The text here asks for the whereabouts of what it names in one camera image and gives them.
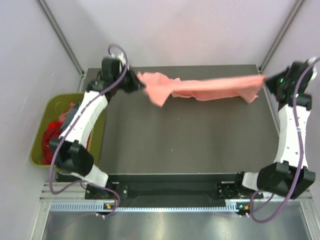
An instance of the olive green bin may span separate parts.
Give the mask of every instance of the olive green bin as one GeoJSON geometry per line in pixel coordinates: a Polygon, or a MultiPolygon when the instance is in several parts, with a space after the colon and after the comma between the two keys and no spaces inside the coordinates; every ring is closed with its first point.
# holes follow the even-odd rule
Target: olive green bin
{"type": "MultiPolygon", "coordinates": [[[[70,108],[70,103],[81,102],[84,98],[83,92],[60,94],[53,97],[46,105],[38,131],[36,133],[33,146],[30,153],[31,162],[37,167],[49,168],[50,165],[44,164],[44,156],[42,153],[42,137],[48,125],[57,121],[60,114],[65,113],[70,108]]],[[[104,135],[106,115],[104,112],[100,114],[90,134],[88,152],[93,156],[94,163],[98,165],[101,144],[104,135]]]]}

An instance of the white wall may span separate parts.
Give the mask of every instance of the white wall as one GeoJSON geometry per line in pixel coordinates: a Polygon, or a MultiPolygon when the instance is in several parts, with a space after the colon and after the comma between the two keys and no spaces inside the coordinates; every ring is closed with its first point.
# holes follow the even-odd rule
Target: white wall
{"type": "Polygon", "coordinates": [[[260,65],[292,0],[46,0],[83,69],[110,43],[135,66],[260,65]]]}
{"type": "Polygon", "coordinates": [[[48,171],[29,153],[46,102],[80,80],[35,0],[0,1],[0,239],[26,240],[48,171]]]}
{"type": "MultiPolygon", "coordinates": [[[[306,1],[267,66],[266,74],[275,74],[295,60],[305,61],[310,57],[320,57],[319,9],[319,0],[306,1]]],[[[311,192],[320,212],[320,64],[317,64],[317,69],[317,78],[306,90],[312,94],[312,111],[306,128],[305,152],[309,169],[316,172],[311,192]]]]}

